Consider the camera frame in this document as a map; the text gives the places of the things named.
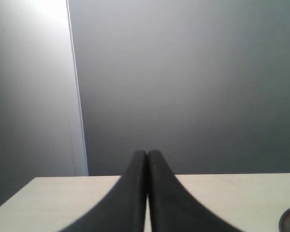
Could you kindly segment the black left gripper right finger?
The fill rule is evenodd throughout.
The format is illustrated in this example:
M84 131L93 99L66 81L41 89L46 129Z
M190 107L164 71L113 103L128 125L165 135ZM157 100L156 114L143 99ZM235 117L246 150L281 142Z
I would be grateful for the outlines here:
M147 155L149 209L153 232L234 232L179 182L159 150Z

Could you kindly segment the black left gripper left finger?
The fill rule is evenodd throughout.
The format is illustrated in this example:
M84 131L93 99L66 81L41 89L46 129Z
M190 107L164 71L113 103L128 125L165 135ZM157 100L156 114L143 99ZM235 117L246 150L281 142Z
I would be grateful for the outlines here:
M63 232L142 232L147 199L147 155L134 152L124 174L88 212Z

